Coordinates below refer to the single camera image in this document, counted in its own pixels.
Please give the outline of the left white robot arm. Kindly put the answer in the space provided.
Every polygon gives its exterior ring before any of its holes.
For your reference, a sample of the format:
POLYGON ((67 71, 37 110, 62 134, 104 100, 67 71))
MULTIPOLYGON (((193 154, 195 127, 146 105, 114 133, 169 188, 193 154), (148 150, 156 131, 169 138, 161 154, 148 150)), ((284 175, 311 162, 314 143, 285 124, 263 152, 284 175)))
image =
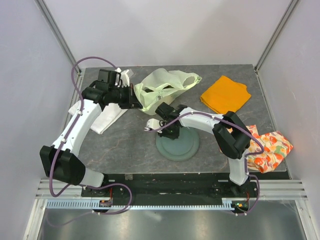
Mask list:
POLYGON ((109 193, 107 176, 87 168, 78 155, 92 124, 110 104, 122 110, 142 108, 130 82, 132 75, 131 69, 99 70, 98 79, 82 91, 82 101, 67 127, 51 146, 44 145, 39 152, 48 178, 75 186, 92 186, 99 197, 109 193))

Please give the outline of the light green plastic bag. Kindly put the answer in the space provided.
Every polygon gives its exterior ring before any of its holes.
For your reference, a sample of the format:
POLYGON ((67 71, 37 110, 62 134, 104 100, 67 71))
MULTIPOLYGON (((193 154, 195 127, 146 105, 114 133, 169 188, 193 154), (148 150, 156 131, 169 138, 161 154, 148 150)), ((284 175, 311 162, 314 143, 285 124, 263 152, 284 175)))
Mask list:
POLYGON ((171 104, 201 80, 194 72, 158 68, 134 86, 134 93, 142 105, 141 111, 153 116, 160 104, 171 104))

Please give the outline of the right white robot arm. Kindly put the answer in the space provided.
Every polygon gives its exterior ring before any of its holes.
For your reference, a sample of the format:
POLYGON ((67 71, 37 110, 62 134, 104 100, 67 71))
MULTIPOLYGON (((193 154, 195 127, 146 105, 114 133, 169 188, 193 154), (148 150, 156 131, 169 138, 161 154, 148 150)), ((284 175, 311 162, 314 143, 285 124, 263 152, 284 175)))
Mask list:
POLYGON ((200 146, 198 131, 212 134, 221 152, 227 156, 230 174, 229 191, 235 197, 247 191, 248 154, 252 134, 236 113, 212 114, 196 111, 186 105, 177 108, 161 103, 156 114, 162 119, 150 119, 147 127, 157 132, 157 150, 168 160, 185 161, 195 155, 200 146))

